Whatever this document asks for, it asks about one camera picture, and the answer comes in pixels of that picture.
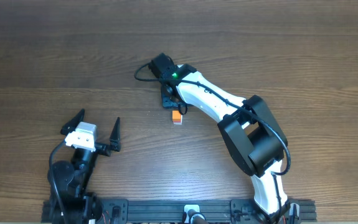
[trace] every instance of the orange and white object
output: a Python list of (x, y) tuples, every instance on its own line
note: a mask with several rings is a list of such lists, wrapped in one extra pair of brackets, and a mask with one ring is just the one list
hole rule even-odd
[(181, 115), (178, 110), (174, 110), (172, 112), (172, 120), (174, 124), (181, 124), (183, 120), (183, 115)]

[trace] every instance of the wood grain surface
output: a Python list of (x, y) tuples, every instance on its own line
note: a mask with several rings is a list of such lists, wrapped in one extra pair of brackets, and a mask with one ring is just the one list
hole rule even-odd
[(121, 117), (98, 195), (253, 196), (215, 121), (191, 108), (173, 125), (159, 84), (133, 78), (161, 52), (263, 97), (289, 141), (285, 192), (315, 200), (321, 222), (358, 221), (358, 1), (0, 0), (0, 222), (40, 221), (49, 154), (81, 108), (105, 142)]

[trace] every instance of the wooden tabletop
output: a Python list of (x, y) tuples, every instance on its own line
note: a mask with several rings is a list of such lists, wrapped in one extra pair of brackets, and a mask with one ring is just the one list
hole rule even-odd
[(40, 221), (49, 154), (81, 108), (104, 142), (121, 118), (99, 196), (253, 197), (214, 120), (190, 108), (173, 125), (159, 84), (133, 78), (161, 52), (264, 98), (288, 137), (285, 192), (315, 200), (319, 221), (358, 221), (358, 1), (0, 0), (0, 222)]

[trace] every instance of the orange block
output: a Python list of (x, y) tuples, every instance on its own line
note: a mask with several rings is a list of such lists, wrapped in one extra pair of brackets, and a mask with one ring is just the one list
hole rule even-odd
[(180, 112), (177, 110), (174, 110), (172, 112), (173, 123), (181, 123), (181, 119), (182, 119), (182, 115), (180, 114)]

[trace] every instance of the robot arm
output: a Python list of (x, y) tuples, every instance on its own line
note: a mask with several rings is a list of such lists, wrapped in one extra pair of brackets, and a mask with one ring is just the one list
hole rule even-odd
[[(264, 119), (286, 143), (285, 135), (260, 97), (253, 96), (246, 100), (231, 95), (208, 82), (194, 67), (187, 64), (175, 65), (171, 58), (164, 54), (154, 58), (148, 67), (158, 79), (184, 80), (209, 87), (229, 102)], [(283, 148), (271, 132), (259, 125), (247, 136), (244, 129), (255, 122), (201, 86), (185, 82), (162, 82), (162, 84), (161, 91), (168, 97), (194, 105), (218, 122), (230, 155), (241, 170), (251, 177), (255, 189), (255, 203), (269, 217), (282, 215), (288, 206), (286, 205), (288, 197), (283, 191), (281, 177), (271, 173), (280, 172), (284, 157)]]

